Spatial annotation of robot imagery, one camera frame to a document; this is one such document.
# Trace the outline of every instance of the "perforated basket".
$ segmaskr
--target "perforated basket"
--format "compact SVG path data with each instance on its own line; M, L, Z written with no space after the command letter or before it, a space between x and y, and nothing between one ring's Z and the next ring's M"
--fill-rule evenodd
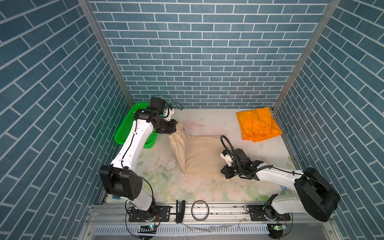
M125 140L127 140L127 137L129 135L129 132L131 131L132 128L132 123L133 123L133 117L135 115L135 112L139 110L140 108L147 108L149 103L136 103L131 107L129 110L127 116L124 118L122 121L119 129L117 130L115 134L115 142L123 145L125 143ZM151 148L155 144L157 137L157 133L153 132L149 135L147 138L144 148Z

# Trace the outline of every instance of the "beige garment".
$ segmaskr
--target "beige garment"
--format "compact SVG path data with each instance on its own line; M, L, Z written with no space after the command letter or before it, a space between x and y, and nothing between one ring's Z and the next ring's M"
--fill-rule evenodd
M224 147L219 137L191 136L186 133L184 125L178 123L176 132L169 135L169 142L185 174L229 181L220 172L226 162L220 157Z

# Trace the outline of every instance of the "brick wallpaper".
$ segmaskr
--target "brick wallpaper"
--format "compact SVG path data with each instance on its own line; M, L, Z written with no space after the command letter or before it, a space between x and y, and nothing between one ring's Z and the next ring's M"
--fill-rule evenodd
M0 239L79 236L126 111L76 0L0 1Z
M272 106L328 0L91 0L135 102Z
M303 168L341 194L345 239L384 239L384 1L342 0L278 110Z

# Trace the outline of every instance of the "metal corner post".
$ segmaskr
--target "metal corner post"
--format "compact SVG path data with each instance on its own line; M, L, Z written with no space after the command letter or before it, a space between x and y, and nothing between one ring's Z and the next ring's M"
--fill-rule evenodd
M80 4L81 9L84 12L86 19L88 20L89 25L91 26L93 33L95 34L95 37L96 37L96 39L97 39L97 41L101 47L101 50L104 52L104 55L105 55L109 65L113 71L113 74L115 75L115 77L116 77L116 79L117 79L117 81L121 87L122 92L124 93L124 96L127 99L129 106L132 107L134 105L132 97L129 94L128 88L124 82L124 78L121 75L121 72L118 68L118 65L115 61L115 58L113 57L111 49L109 48L108 43L104 37L104 34L101 31L101 28L99 26L99 23L96 19L96 16L95 16L93 10L92 10L92 7L91 7L91 4L89 3L89 0L78 0L78 2Z
M331 19L333 13L335 12L337 6L339 6L341 0L329 0L329 3L327 7L324 10L323 15L320 18L319 23L316 25L315 29L313 30L313 33L311 35L311 38L308 40L307 45L304 48L303 53L300 55L299 59L297 60L296 65L293 67L292 72L290 76L287 79L287 82L283 89L281 90L281 93L279 97L277 98L276 102L274 103L272 110L274 112L277 112L280 105L282 104L285 96L288 94L289 89L292 87L293 83L295 82L297 76L299 75L299 72L303 68L305 62L307 61L309 55L312 52L312 49L315 47L317 41L319 40L321 34L323 33L325 27L327 26L329 20Z

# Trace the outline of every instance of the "orange garment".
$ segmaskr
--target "orange garment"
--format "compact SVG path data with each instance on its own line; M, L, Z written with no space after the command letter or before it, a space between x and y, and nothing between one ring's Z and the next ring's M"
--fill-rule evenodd
M236 113L243 140L264 141L283 132L273 119L269 107Z

